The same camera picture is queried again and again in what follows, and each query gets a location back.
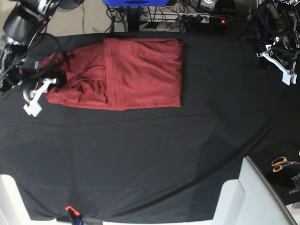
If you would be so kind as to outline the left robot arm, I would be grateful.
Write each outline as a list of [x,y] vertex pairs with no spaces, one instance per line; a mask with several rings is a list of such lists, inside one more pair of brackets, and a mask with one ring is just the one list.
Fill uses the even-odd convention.
[[282,73],[282,82],[297,82],[296,63],[300,56],[300,17],[298,0],[264,0],[257,6],[260,20],[259,52],[264,66],[275,66]]

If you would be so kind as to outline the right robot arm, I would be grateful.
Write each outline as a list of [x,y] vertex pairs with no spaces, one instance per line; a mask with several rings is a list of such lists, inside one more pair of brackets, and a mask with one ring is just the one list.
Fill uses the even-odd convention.
[[[22,93],[24,111],[37,117],[42,111],[40,97],[53,87],[65,84],[65,76],[51,72],[59,54],[57,38],[46,32],[47,24],[54,15],[58,0],[18,0],[7,17],[0,44],[0,93],[4,99],[13,91]],[[40,42],[49,37],[54,42],[54,53],[50,62],[43,67],[36,62],[34,68],[23,69],[29,53]]]

